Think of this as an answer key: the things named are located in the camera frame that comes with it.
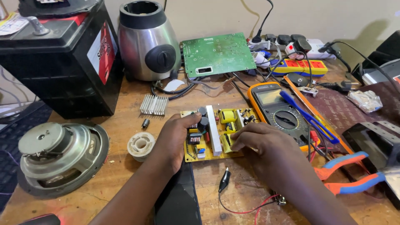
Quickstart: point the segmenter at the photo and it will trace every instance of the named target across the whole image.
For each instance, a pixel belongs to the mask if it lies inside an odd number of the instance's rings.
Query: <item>black capacitor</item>
[[[205,117],[205,116],[207,115],[207,109],[204,108],[204,107],[198,108],[197,111],[198,111],[199,113],[201,113],[201,116],[202,116],[202,117]]]
[[[144,119],[142,123],[142,128],[146,129],[149,126],[150,120],[149,119]]]
[[[200,132],[203,132],[207,129],[208,127],[208,118],[207,117],[202,117],[200,122],[197,124],[197,129]]]

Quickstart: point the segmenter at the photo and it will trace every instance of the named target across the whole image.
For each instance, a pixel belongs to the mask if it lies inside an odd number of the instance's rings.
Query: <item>forearm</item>
[[[173,171],[149,157],[89,225],[142,225]]]
[[[356,225],[346,207],[340,203],[320,180],[298,183],[286,196],[296,209],[313,225]]]

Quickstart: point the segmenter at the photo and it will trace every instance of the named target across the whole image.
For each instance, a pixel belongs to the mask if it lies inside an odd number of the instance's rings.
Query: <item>white heat sink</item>
[[[165,109],[168,106],[168,97],[166,96],[153,96],[146,94],[140,111],[149,115],[165,116]]]

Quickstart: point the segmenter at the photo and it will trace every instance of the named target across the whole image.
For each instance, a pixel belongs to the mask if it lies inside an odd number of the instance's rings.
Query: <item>orange multimeter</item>
[[[247,95],[261,121],[290,135],[302,151],[308,151],[308,144],[300,138],[301,135],[308,138],[308,124],[301,114],[279,95],[280,91],[282,88],[278,83],[267,82],[251,86]]]

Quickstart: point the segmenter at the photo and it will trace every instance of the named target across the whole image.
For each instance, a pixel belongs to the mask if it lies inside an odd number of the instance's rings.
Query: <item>plier handle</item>
[[[317,176],[322,180],[326,180],[335,170],[339,167],[356,163],[364,158],[368,157],[368,154],[360,151],[355,154],[345,155],[333,159],[327,162],[322,168],[315,168],[314,171]],[[386,180],[385,175],[382,172],[368,175],[359,181],[352,183],[325,183],[325,187],[328,188],[334,195],[337,194],[353,194],[363,192],[368,188],[376,185],[379,182]]]

